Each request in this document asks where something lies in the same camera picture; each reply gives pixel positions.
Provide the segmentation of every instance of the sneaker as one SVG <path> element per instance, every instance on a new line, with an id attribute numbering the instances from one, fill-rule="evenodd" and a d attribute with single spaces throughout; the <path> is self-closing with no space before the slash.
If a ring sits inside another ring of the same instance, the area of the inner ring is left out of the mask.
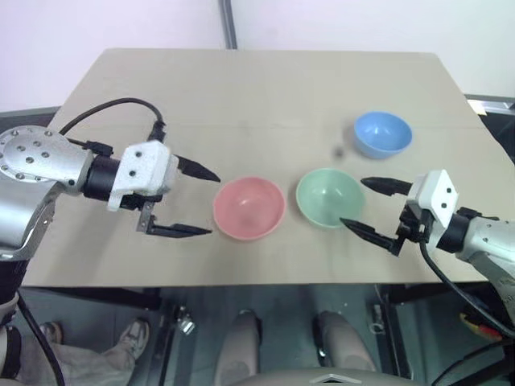
<path id="1" fill-rule="evenodd" d="M 149 323 L 136 319 L 122 332 L 118 345 L 126 349 L 134 359 L 137 359 L 145 351 L 149 338 Z"/>
<path id="2" fill-rule="evenodd" d="M 63 328 L 57 322 L 46 322 L 39 325 L 49 343 L 63 344 Z"/>

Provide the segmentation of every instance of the green bowl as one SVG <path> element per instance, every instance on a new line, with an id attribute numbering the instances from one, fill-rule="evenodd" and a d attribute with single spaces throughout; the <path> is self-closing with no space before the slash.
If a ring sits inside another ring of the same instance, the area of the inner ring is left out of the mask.
<path id="1" fill-rule="evenodd" d="M 296 192 L 300 211 L 312 223 L 341 228 L 340 217 L 358 220 L 365 196 L 350 175 L 337 169 L 318 169 L 305 175 Z"/>

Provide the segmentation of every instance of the bowl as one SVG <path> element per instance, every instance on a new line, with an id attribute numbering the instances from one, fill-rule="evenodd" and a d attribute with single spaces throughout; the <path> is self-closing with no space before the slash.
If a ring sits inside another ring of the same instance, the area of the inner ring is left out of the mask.
<path id="1" fill-rule="evenodd" d="M 296 198 L 307 219 L 324 228 L 342 228 L 340 217 L 357 220 L 365 203 L 356 180 L 330 168 L 313 170 L 302 177 Z"/>
<path id="2" fill-rule="evenodd" d="M 258 177 L 225 184 L 213 202 L 216 225 L 238 240 L 256 240 L 269 234 L 279 225 L 285 210 L 281 189 Z"/>
<path id="3" fill-rule="evenodd" d="M 401 153 L 413 138 L 407 123 L 383 112 L 366 113 L 357 118 L 354 134 L 356 147 L 370 158 L 387 158 Z"/>

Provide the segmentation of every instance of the pants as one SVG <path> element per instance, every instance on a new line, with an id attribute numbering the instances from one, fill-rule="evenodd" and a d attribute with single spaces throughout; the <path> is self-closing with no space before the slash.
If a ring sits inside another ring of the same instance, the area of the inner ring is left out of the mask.
<path id="1" fill-rule="evenodd" d="M 133 356 L 117 345 L 103 354 L 79 347 L 51 344 L 67 386 L 126 386 L 132 376 Z M 17 380 L 26 385 L 53 386 L 54 373 L 33 336 L 22 341 L 21 369 Z"/>

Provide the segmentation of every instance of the tabletop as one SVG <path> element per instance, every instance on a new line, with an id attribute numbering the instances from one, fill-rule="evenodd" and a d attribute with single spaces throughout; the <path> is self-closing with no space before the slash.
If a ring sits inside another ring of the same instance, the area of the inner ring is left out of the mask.
<path id="1" fill-rule="evenodd" d="M 277 183 L 286 214 L 268 236 L 241 242 L 219 232 L 212 200 L 222 185 L 180 175 L 156 205 L 159 222 L 213 229 L 172 240 L 136 232 L 136 211 L 62 195 L 24 285 L 166 286 L 268 283 L 433 282 L 416 245 L 400 257 L 346 229 L 323 230 L 299 213 L 295 188 L 308 171 L 335 167 L 361 179 L 406 181 L 446 169 L 459 205 L 515 218 L 515 170 L 472 112 L 439 59 L 423 53 L 110 49 L 92 66 L 51 122 L 58 130 L 111 99 L 155 104 L 175 154 L 216 172 L 222 184 L 254 175 Z M 370 110 L 403 117 L 412 145 L 385 160 L 352 144 L 352 123 Z M 121 105 L 81 122 L 70 138 L 109 143 L 120 156 L 146 139 L 154 117 Z M 343 157 L 335 149 L 343 149 Z M 361 220 L 393 236 L 405 198 L 363 188 Z M 435 260 L 454 281 L 483 277 L 453 255 Z"/>

